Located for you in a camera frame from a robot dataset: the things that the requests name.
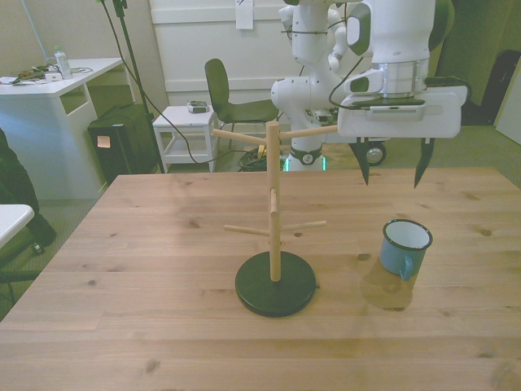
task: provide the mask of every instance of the mug handle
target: mug handle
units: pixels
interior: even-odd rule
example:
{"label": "mug handle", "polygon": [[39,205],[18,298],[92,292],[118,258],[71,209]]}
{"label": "mug handle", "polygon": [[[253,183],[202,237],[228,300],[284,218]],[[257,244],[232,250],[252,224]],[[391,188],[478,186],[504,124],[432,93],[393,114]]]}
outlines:
{"label": "mug handle", "polygon": [[405,272],[400,270],[400,276],[404,281],[409,281],[409,279],[413,275],[413,260],[408,255],[405,255],[404,258],[405,258]]}

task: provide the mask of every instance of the blue enamel mug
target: blue enamel mug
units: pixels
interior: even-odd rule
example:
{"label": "blue enamel mug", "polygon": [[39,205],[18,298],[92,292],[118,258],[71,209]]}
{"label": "blue enamel mug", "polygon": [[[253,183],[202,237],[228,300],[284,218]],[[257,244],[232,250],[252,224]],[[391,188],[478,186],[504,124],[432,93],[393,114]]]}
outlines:
{"label": "blue enamel mug", "polygon": [[431,244],[432,234],[425,226],[411,220],[391,220],[383,226],[380,261],[391,273],[408,281],[418,273]]}

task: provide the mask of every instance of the water bottle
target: water bottle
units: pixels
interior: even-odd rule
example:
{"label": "water bottle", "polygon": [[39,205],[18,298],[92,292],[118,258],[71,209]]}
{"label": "water bottle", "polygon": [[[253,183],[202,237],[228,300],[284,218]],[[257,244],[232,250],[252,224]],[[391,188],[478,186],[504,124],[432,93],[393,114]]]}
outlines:
{"label": "water bottle", "polygon": [[56,46],[56,61],[58,61],[59,71],[62,73],[63,79],[72,79],[73,75],[71,72],[71,67],[68,64],[67,56],[62,52],[62,48],[60,46]]}

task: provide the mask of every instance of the paper on wall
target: paper on wall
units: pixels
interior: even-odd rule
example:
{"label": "paper on wall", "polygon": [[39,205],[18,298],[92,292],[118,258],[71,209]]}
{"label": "paper on wall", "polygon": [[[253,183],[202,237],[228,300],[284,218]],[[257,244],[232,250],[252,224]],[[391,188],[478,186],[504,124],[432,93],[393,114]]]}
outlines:
{"label": "paper on wall", "polygon": [[235,28],[253,29],[253,0],[235,0]]}

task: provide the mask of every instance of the wheel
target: wheel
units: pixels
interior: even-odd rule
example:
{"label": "wheel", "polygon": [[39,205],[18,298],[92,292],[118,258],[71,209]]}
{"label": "wheel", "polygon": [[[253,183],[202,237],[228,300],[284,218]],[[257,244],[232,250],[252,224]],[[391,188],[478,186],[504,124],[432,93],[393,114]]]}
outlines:
{"label": "wheel", "polygon": [[387,149],[380,141],[371,142],[369,144],[369,151],[367,151],[366,158],[370,166],[375,167],[381,165],[387,156]]}
{"label": "wheel", "polygon": [[31,246],[31,249],[33,250],[34,255],[40,255],[43,254],[46,250],[38,243],[33,243]]}

